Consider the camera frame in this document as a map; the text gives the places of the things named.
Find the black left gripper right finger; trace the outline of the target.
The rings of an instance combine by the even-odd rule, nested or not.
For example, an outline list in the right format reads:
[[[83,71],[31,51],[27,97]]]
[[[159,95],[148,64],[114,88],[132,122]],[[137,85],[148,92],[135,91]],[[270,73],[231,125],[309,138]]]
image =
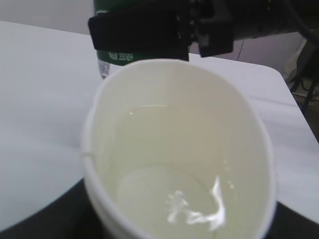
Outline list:
[[[318,239],[319,225],[278,202],[270,227],[271,239]]]

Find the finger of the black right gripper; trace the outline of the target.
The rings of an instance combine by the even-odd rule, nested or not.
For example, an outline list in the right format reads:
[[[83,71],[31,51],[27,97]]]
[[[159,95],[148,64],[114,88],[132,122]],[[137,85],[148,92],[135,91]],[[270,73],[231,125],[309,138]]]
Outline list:
[[[133,62],[189,59],[175,11],[102,13],[90,18],[88,27],[96,50],[133,53]]]

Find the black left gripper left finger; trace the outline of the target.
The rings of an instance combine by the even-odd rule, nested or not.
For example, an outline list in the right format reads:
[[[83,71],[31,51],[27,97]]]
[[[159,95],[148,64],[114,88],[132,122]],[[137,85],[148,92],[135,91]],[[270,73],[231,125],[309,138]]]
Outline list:
[[[61,197],[0,233],[2,239],[103,239],[102,225],[80,180]]]

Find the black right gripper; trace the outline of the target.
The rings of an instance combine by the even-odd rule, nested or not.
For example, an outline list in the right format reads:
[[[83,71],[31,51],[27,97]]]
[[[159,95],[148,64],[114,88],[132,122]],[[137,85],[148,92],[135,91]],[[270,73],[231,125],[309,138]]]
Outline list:
[[[196,42],[201,57],[233,51],[235,40],[295,32],[280,0],[184,0],[177,15],[178,57]]]

